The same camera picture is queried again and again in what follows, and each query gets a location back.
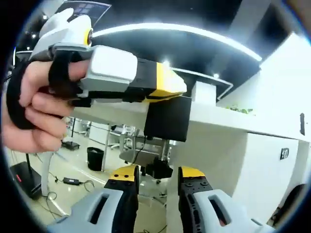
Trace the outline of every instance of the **white wall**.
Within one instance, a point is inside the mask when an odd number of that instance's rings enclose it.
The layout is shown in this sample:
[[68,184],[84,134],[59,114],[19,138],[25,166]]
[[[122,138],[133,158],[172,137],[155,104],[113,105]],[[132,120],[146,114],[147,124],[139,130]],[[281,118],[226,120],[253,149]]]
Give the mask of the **white wall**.
[[258,72],[228,96],[218,101],[217,106],[226,108],[237,105],[240,109],[254,108],[258,105],[260,81],[260,72]]
[[217,106],[237,104],[239,108],[253,108],[256,116],[283,122],[295,133],[299,132],[300,113],[305,113],[305,121],[311,123],[310,56],[308,41],[291,34],[260,65],[260,72],[219,101]]
[[[280,160],[282,148],[289,149]],[[244,205],[248,216],[267,222],[284,196],[293,173],[298,140],[247,135],[247,146],[240,178],[232,198]]]
[[289,193],[299,184],[309,182],[309,176],[311,172],[311,156],[310,156],[310,143],[299,142],[297,159],[295,162],[291,181],[285,191],[284,197],[280,202],[280,206],[283,206]]
[[239,179],[245,154],[247,133],[241,131],[209,130],[194,123],[186,143],[173,147],[171,163],[173,176],[168,184],[167,232],[183,232],[178,211],[177,173],[179,166],[201,170],[214,189],[232,195]]

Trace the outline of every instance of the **ceiling light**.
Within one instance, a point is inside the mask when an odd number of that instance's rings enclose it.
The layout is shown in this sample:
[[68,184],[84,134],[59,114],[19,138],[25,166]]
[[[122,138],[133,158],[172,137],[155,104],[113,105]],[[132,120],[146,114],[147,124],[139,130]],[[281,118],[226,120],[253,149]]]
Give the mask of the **ceiling light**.
[[14,47],[14,52],[13,52],[13,66],[15,66],[15,56],[16,56],[16,47]]
[[223,35],[219,35],[217,33],[213,33],[211,31],[194,28],[190,26],[185,25],[179,25],[179,24],[171,24],[171,23],[139,23],[139,24],[128,24],[123,26],[118,26],[114,28],[108,28],[103,29],[98,32],[95,32],[93,34],[93,37],[101,36],[101,35],[107,35],[111,33],[117,33],[117,32],[125,32],[125,31],[131,31],[131,30],[139,30],[139,29],[154,29],[154,30],[174,30],[174,31],[182,31],[182,32],[189,32],[198,34],[201,36],[209,37],[214,40],[220,41],[222,43],[225,43],[237,50],[240,50],[244,52],[245,54],[249,55],[250,57],[254,58],[257,61],[261,61],[262,58],[250,50],[249,48],[245,47],[244,45],[240,44],[239,42],[236,42],[235,40],[228,38]]
[[170,62],[168,60],[165,60],[163,64],[166,65],[167,67],[170,67]]

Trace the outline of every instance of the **finger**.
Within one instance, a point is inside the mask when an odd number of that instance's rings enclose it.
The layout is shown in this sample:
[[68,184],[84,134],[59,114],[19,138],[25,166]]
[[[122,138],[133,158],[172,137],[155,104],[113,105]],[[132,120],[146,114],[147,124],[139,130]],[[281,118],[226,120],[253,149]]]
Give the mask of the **finger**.
[[[89,60],[70,63],[69,78],[77,81],[86,75]],[[19,104],[28,106],[39,88],[49,85],[49,71],[52,62],[32,62],[28,65],[20,87]]]
[[23,153],[45,152],[33,139],[31,130],[20,130],[15,125],[2,127],[3,144]]
[[39,129],[51,134],[59,139],[66,133],[66,123],[55,116],[41,113],[32,107],[27,107],[25,111],[26,118]]
[[73,111],[68,101],[45,93],[36,93],[31,103],[33,108],[40,112],[62,117],[69,117]]
[[57,151],[62,145],[59,138],[38,129],[33,130],[33,139],[44,151]]

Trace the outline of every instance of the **black stand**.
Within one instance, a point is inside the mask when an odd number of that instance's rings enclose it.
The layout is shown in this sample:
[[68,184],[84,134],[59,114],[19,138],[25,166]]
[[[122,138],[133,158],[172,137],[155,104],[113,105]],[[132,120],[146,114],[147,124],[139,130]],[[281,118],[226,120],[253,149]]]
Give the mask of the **black stand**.
[[[73,129],[74,129],[75,123],[76,123],[76,118],[73,119],[72,130],[71,130],[71,138],[73,138]],[[77,149],[79,149],[80,145],[78,143],[73,142],[73,141],[71,141],[71,142],[63,142],[62,141],[62,147],[69,149],[69,150],[77,150]]]
[[19,186],[28,197],[36,199],[41,194],[41,176],[31,167],[29,154],[26,154],[26,162],[21,162],[10,167]]

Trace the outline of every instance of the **white desk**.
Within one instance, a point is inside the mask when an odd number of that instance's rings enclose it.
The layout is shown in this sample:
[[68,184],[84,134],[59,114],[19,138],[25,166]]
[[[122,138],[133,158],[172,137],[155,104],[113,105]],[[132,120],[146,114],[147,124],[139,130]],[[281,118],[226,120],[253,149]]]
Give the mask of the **white desk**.
[[[148,105],[142,103],[95,103],[90,109],[75,109],[74,116],[143,129],[147,110]],[[185,165],[202,170],[214,188],[224,190],[244,204],[251,217],[265,222],[283,198],[296,157],[307,157],[300,155],[298,146],[310,140],[299,133],[297,124],[284,125],[277,118],[267,120],[193,102],[187,141],[172,150],[172,164],[175,168]],[[284,160],[279,158],[282,148],[290,148],[290,156]],[[167,216],[168,223],[177,223],[175,173],[171,181]],[[269,200],[269,208],[264,207],[266,200]],[[180,227],[180,224],[169,223],[168,229],[175,226]]]

